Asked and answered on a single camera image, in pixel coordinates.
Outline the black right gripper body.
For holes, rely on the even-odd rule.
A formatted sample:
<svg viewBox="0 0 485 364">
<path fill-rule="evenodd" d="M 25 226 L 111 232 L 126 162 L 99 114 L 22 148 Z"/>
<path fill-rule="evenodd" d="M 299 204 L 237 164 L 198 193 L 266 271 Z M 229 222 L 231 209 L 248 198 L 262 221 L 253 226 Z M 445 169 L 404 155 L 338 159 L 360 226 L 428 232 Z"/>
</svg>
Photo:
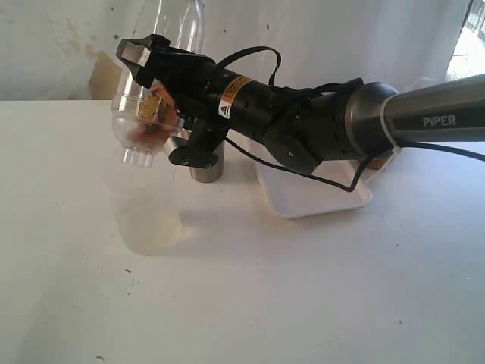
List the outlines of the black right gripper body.
<svg viewBox="0 0 485 364">
<path fill-rule="evenodd" d="M 214 117 L 208 110 L 210 102 L 206 86 L 215 63 L 203 55 L 186 54 L 177 59 L 176 64 L 176 69 L 171 72 L 163 68 L 163 77 L 152 85 L 162 84 L 173 97 L 177 114 L 185 120 L 183 128 L 192 132 L 189 144 L 214 151 L 227 133 L 211 124 Z"/>
</svg>

